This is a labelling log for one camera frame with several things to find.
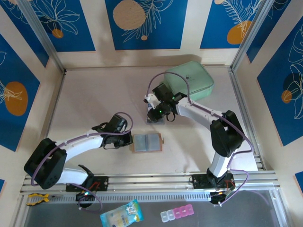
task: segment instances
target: beige circle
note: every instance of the beige circle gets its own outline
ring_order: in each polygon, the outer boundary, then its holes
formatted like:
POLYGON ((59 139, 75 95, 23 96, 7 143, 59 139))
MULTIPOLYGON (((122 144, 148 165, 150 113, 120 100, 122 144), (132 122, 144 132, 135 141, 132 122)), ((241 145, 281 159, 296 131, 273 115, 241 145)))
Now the beige circle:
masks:
POLYGON ((225 0, 214 0, 215 4, 220 5, 224 2, 225 0))
POLYGON ((147 40, 147 36, 146 36, 146 35, 142 35, 142 36, 141 36, 141 39, 142 39, 143 41, 145 41, 145 40, 147 40))
POLYGON ((11 3, 13 3, 13 4, 15 4, 15 5, 17 5, 17 1, 16 0, 8 0, 9 2, 11 2, 11 3))
POLYGON ((139 28, 145 22, 143 8, 134 0, 123 0, 113 11, 115 23, 123 30, 139 28))

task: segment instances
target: yellow object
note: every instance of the yellow object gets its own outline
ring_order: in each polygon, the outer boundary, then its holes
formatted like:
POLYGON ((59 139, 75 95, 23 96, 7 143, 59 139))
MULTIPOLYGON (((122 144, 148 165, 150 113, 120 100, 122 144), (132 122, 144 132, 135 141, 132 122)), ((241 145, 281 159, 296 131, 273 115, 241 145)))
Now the yellow object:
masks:
POLYGON ((52 31, 52 34, 53 34, 53 36, 55 36, 58 39, 61 39, 63 37, 63 32, 61 30, 57 29, 57 28, 55 28, 52 31))
POLYGON ((4 99, 7 110, 15 116, 22 116, 27 110, 28 95, 23 84, 10 82, 4 88, 4 99))
POLYGON ((39 200, 38 202, 32 202, 32 203, 27 203, 27 206, 35 206, 35 205, 38 205, 42 202, 49 202, 49 197, 50 197, 50 194, 39 194, 39 193, 33 193, 33 194, 29 194, 28 197, 31 198, 31 197, 41 197, 42 199, 39 200))
POLYGON ((292 100, 292 93, 289 90, 285 90, 282 93, 282 101, 287 103, 290 103, 290 101, 292 100))
POLYGON ((244 36, 246 35, 251 21, 246 20, 240 24, 235 25, 227 35, 227 41, 230 44, 241 44, 244 36))

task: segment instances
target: mint green pouch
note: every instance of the mint green pouch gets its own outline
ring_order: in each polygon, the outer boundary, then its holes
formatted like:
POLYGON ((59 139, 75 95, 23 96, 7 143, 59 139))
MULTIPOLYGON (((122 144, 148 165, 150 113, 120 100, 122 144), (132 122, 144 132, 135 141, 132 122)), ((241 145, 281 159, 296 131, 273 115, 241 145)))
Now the mint green pouch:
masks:
MULTIPOLYGON (((166 72, 180 74, 188 81, 190 98, 193 101, 210 95, 214 88, 214 80, 199 62, 190 61, 166 70, 166 72)), ((164 75, 163 83, 173 92, 173 94, 178 92, 187 94, 186 83, 182 78, 174 74, 166 73, 164 75)))

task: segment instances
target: white robotic arm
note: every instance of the white robotic arm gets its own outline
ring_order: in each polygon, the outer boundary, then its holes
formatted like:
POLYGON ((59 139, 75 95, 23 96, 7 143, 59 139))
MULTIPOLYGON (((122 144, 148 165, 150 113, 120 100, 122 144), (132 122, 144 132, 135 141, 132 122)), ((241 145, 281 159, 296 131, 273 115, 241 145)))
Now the white robotic arm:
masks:
POLYGON ((113 143, 115 148, 131 144, 131 129, 125 131, 126 127, 126 119, 115 114, 109 122, 93 127, 86 134, 76 138, 58 142, 46 138, 37 146, 24 170, 43 189, 59 183, 90 187, 94 178, 92 172, 82 165, 79 166, 83 170, 64 168, 65 163, 79 154, 105 147, 107 144, 113 143))
POLYGON ((230 159, 244 141, 234 127, 222 121, 228 120, 243 132, 234 112, 222 113, 191 101, 185 94, 174 95, 164 84, 153 89, 153 94, 145 96, 144 101, 152 106, 148 112, 152 121, 159 121, 164 116, 168 119, 170 114, 173 114, 174 121, 176 115, 180 115, 196 121, 210 131, 215 155, 207 170, 206 183, 202 186, 215 188, 222 185, 222 180, 226 180, 228 175, 230 159))
MULTIPOLYGON (((90 130, 87 132, 87 135, 95 133, 96 131, 90 130)), ((56 142, 55 145, 60 145, 62 143, 66 143, 66 141, 59 141, 56 142)), ((71 142, 69 144, 64 145, 61 147, 61 149, 66 150, 66 159, 65 163, 68 162, 71 158, 82 154, 88 150, 100 148, 103 142, 103 137, 101 136, 91 136, 86 137, 80 140, 77 140, 75 142, 71 142)), ((83 170, 77 170, 77 169, 70 169, 70 168, 64 168, 61 174, 60 179, 57 181, 56 184, 63 183, 75 183, 75 184, 83 184, 89 174, 83 170)))

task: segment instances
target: pink pill organizer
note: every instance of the pink pill organizer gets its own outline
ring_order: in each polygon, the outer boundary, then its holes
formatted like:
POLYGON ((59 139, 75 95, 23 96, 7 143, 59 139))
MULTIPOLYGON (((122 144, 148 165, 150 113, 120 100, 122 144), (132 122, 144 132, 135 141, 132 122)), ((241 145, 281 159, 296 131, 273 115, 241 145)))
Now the pink pill organizer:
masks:
POLYGON ((178 207, 175 208, 173 210, 168 210, 168 211, 164 211, 162 212, 161 215, 161 219, 162 222, 168 222, 168 221, 173 221, 175 219, 179 219, 179 218, 183 218, 189 215, 193 215, 194 209, 193 206, 191 204, 183 206, 183 207, 178 207))

